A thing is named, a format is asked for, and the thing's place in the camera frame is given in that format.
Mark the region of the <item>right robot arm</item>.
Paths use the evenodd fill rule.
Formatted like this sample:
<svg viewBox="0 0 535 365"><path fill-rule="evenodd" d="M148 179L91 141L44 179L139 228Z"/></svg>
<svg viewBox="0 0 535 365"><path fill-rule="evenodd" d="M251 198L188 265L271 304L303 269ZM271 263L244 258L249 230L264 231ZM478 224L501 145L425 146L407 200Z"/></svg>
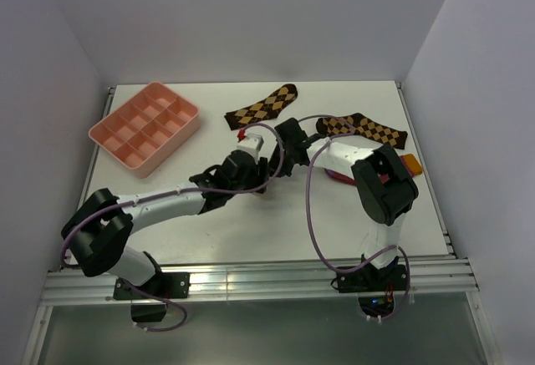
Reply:
<svg viewBox="0 0 535 365"><path fill-rule="evenodd" d="M358 191L360 204L370 218L364 259L345 270L345 274L362 269L363 283L370 289L382 288L391 277L389 266L405 252L399 245L406 214L412 209L419 190L400 156L389 145L377 149L359 148L330 138L285 143L273 150L268 162L269 174L290 176L295 165L305 165L305 213L308 233L321 262L334 271L336 267L321 252L313 230L310 207L314 168L349 177Z"/></svg>

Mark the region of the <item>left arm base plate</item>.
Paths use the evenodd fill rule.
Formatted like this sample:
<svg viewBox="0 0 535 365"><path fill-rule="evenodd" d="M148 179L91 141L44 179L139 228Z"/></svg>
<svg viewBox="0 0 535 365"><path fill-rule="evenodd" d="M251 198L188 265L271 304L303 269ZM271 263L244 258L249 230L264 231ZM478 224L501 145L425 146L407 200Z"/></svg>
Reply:
<svg viewBox="0 0 535 365"><path fill-rule="evenodd" d="M190 273L182 271L155 274L141 286L134 286L123 278L115 282L113 298L116 301L129 301L159 297L167 299L185 299L190 287Z"/></svg>

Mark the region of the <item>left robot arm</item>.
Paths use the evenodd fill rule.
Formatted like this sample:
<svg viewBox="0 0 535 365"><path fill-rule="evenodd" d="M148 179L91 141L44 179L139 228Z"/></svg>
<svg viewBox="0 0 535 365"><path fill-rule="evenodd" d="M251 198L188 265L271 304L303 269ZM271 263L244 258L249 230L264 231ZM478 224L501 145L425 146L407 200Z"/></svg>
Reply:
<svg viewBox="0 0 535 365"><path fill-rule="evenodd" d="M143 297L163 287L161 269L146 251L127 246L130 236L177 217L201 215L223 207L244 190L256 191L268 181L268 159L232 151L175 189L120 196L107 188L94 192L62 229L67 248L85 276L109 273L130 284Z"/></svg>

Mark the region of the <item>maroon purple orange-toe sock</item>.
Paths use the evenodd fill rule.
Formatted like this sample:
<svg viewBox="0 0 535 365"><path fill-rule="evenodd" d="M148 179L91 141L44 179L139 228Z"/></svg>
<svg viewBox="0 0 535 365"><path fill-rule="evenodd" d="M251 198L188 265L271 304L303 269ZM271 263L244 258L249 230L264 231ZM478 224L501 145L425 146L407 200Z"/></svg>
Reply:
<svg viewBox="0 0 535 365"><path fill-rule="evenodd" d="M416 176L423 174L423 167L413 154L402 155L400 159L411 178L415 178ZM325 170L325 173L331 180L335 180L346 185L355 185L354 179L351 177L334 172L333 170Z"/></svg>

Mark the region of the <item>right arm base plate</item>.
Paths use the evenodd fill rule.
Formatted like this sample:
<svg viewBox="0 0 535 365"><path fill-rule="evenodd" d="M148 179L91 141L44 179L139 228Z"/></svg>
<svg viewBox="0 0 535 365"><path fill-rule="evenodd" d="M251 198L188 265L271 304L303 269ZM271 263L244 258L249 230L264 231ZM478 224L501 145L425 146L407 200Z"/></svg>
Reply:
<svg viewBox="0 0 535 365"><path fill-rule="evenodd" d="M367 265L349 274L337 272L330 286L339 293L404 291L408 280L407 269L404 265L394 265L381 270Z"/></svg>

